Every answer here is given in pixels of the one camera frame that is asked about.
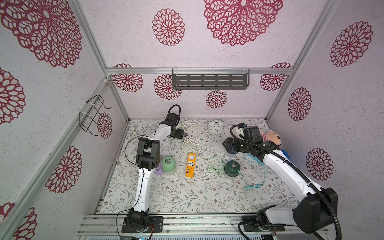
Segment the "dark green meat grinder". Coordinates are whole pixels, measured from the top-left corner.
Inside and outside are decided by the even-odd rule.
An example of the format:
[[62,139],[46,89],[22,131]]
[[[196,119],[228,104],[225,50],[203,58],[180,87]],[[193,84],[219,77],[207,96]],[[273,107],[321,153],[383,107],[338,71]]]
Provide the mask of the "dark green meat grinder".
[[228,161],[224,166],[224,172],[228,177],[234,178],[240,174],[241,166],[236,161]]

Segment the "navy blue meat grinder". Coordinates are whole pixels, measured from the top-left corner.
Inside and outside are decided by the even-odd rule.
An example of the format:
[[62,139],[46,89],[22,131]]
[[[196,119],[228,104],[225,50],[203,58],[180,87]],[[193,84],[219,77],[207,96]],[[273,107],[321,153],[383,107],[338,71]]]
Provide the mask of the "navy blue meat grinder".
[[229,152],[225,152],[225,154],[226,154],[226,156],[228,157],[228,158],[235,158],[237,155],[238,155],[238,153],[229,153]]

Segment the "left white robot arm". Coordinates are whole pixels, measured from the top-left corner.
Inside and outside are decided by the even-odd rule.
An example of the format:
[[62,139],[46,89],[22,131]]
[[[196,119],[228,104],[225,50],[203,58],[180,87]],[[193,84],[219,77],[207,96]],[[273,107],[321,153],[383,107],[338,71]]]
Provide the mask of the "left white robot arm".
[[132,207],[127,210],[122,232],[144,232],[150,227],[151,181],[161,161],[161,142],[166,138],[181,139],[184,130],[178,129],[180,114],[168,113],[152,136],[139,135],[135,166],[138,167],[138,186]]

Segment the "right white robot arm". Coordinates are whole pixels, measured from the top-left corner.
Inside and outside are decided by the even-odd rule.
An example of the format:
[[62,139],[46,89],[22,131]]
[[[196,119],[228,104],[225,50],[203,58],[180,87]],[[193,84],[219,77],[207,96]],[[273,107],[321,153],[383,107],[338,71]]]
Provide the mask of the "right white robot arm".
[[257,213],[254,221],[238,223],[240,234],[248,239],[244,233],[246,226],[264,227],[278,230],[280,227],[298,227],[306,234],[313,234],[319,240],[322,237],[318,230],[334,225],[335,238],[342,239],[342,228],[337,215],[338,194],[332,188],[323,188],[308,178],[298,169],[273,141],[263,141],[256,126],[248,127],[244,123],[231,126],[241,129],[243,134],[226,138],[223,146],[228,153],[250,153],[260,162],[271,168],[294,192],[298,200],[295,208],[270,206]]

